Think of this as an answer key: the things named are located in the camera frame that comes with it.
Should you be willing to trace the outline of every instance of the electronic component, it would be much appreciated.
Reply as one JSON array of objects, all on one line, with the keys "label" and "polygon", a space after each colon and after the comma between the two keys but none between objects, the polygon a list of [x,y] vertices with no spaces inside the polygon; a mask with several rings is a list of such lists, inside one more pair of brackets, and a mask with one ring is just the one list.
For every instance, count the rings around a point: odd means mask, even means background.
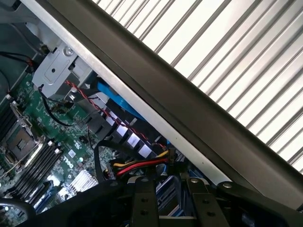
[{"label": "electronic component", "polygon": [[16,116],[14,115],[10,106],[7,105],[2,109],[0,115],[0,141],[7,136],[8,132],[13,128],[16,122]]},{"label": "electronic component", "polygon": [[75,192],[84,192],[87,189],[96,186],[96,179],[89,174],[87,170],[82,170],[70,184],[70,188]]},{"label": "electronic component", "polygon": [[15,185],[10,188],[7,193],[13,198],[22,200],[29,199],[30,195],[47,177],[50,170],[61,156],[60,152],[55,153],[56,149],[56,146],[49,146],[46,143],[17,180]]},{"label": "electronic component", "polygon": [[87,144],[89,142],[88,139],[85,136],[80,136],[79,137],[79,141],[81,143],[84,143],[84,144]]}]

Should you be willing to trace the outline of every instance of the wire bundle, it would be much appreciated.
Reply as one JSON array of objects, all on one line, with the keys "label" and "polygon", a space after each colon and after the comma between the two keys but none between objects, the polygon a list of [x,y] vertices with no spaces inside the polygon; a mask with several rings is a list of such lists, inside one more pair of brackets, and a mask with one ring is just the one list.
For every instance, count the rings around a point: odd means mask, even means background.
[{"label": "wire bundle", "polygon": [[163,163],[167,163],[168,158],[154,158],[150,160],[145,160],[145,161],[136,161],[136,162],[131,162],[131,164],[127,165],[124,167],[122,170],[120,170],[116,175],[117,176],[122,176],[124,174],[127,174],[135,169],[138,168],[145,168],[145,167],[150,167],[150,166],[155,166]]},{"label": "wire bundle", "polygon": [[[78,88],[74,83],[72,83],[72,82],[70,82],[70,81],[68,81],[68,80],[66,80],[65,83],[66,83],[67,85],[69,85],[70,87],[73,87],[73,88],[77,89],[77,91],[82,95],[83,98],[85,98],[86,100],[88,100],[89,103],[91,103],[97,110],[100,110],[100,111],[103,112],[107,117],[111,118],[117,125],[121,125],[121,126],[123,126],[123,127],[126,127],[127,129],[130,129],[131,131],[133,131],[134,134],[136,134],[137,136],[141,136],[141,137],[143,137],[145,140],[148,140],[147,136],[145,136],[143,133],[138,132],[136,129],[134,129],[133,127],[131,127],[129,124],[125,124],[125,123],[119,121],[118,119],[116,119],[115,117],[113,117],[109,112],[107,112],[107,111],[104,110],[104,109],[101,109],[101,108],[100,108],[98,105],[96,105],[91,99],[89,99],[89,98],[87,97],[87,95],[84,94],[84,92],[83,92],[80,88]],[[162,144],[160,144],[160,143],[154,143],[154,144],[155,144],[155,145],[159,145],[159,146],[162,147],[162,148],[165,148],[165,147],[166,147],[166,146],[164,146],[164,145],[162,145]]]},{"label": "wire bundle", "polygon": [[126,164],[114,163],[113,167],[120,170],[116,175],[122,176],[137,168],[145,168],[145,167],[149,167],[149,166],[155,166],[155,165],[167,163],[168,159],[164,157],[167,154],[168,154],[168,151],[164,151],[163,153],[159,154],[156,158],[152,158],[152,159],[148,159],[148,160],[132,161],[132,162],[129,162]]}]

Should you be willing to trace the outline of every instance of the black wire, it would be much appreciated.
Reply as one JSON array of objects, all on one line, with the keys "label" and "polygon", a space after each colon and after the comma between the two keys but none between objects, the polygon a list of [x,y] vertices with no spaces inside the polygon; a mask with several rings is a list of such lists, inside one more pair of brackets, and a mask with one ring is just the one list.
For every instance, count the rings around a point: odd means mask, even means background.
[{"label": "black wire", "polygon": [[0,55],[2,54],[8,54],[8,55],[16,55],[16,56],[22,56],[22,57],[26,57],[28,59],[31,59],[30,57],[28,57],[27,55],[25,54],[21,54],[21,53],[14,53],[14,52],[7,52],[7,51],[0,51]]},{"label": "black wire", "polygon": [[21,210],[26,214],[28,220],[34,218],[37,215],[32,205],[21,200],[0,198],[0,206],[13,207]]},{"label": "black wire", "polygon": [[46,109],[46,112],[48,113],[48,115],[49,115],[55,122],[57,122],[58,124],[60,124],[60,125],[62,125],[62,126],[64,126],[64,127],[72,127],[72,126],[75,126],[75,125],[76,125],[76,124],[65,124],[65,123],[63,123],[62,121],[60,121],[58,118],[56,118],[56,117],[53,115],[53,113],[52,113],[51,109],[49,108],[49,106],[48,106],[48,104],[47,104],[47,101],[46,101],[46,99],[45,99],[44,97],[42,97],[42,101],[43,101],[43,105],[44,105],[44,107],[45,107],[45,109]]},{"label": "black wire", "polygon": [[2,52],[0,52],[0,56],[5,57],[5,58],[9,58],[9,59],[12,59],[12,60],[15,60],[15,61],[20,61],[20,62],[26,63],[28,65],[28,62],[24,59],[20,59],[20,58],[14,57],[14,56],[10,56],[10,55],[2,53]]},{"label": "black wire", "polygon": [[105,181],[105,177],[102,172],[101,164],[100,164],[100,156],[99,156],[99,147],[107,147],[113,150],[117,150],[125,153],[127,156],[135,158],[135,159],[143,159],[141,155],[136,153],[133,149],[130,149],[121,144],[115,143],[109,140],[101,140],[99,141],[94,148],[94,161],[95,161],[95,170],[98,182]]},{"label": "black wire", "polygon": [[43,92],[42,92],[42,87],[39,87],[38,88],[38,91],[39,91],[39,93],[40,93],[40,95],[42,96],[42,98],[45,98],[45,99],[47,99],[47,100],[49,100],[49,101],[52,101],[52,102],[54,102],[54,103],[60,103],[60,104],[66,104],[67,102],[61,102],[61,101],[58,101],[58,100],[54,100],[54,99],[51,99],[51,98],[47,98],[44,94],[43,94]]},{"label": "black wire", "polygon": [[99,147],[103,146],[104,140],[99,141],[95,148],[94,148],[94,162],[95,162],[95,170],[96,170],[96,177],[99,183],[105,181],[105,177],[102,172],[101,163],[100,163],[100,156],[99,156]]},{"label": "black wire", "polygon": [[3,77],[5,78],[7,84],[8,84],[8,92],[10,92],[10,84],[9,84],[9,78],[7,77],[7,75],[5,75],[5,73],[0,70],[0,73],[3,75]]},{"label": "black wire", "polygon": [[94,150],[93,145],[91,144],[91,139],[90,139],[90,133],[89,133],[89,128],[87,127],[87,138],[89,140],[89,146],[92,150]]}]

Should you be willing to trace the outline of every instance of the metal panel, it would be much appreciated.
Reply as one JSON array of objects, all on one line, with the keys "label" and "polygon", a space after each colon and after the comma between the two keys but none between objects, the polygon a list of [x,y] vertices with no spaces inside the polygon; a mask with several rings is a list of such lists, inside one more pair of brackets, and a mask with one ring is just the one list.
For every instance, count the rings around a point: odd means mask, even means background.
[{"label": "metal panel", "polygon": [[[136,7],[130,32],[303,172],[303,1],[150,0]],[[121,10],[120,23],[130,8]]]}]

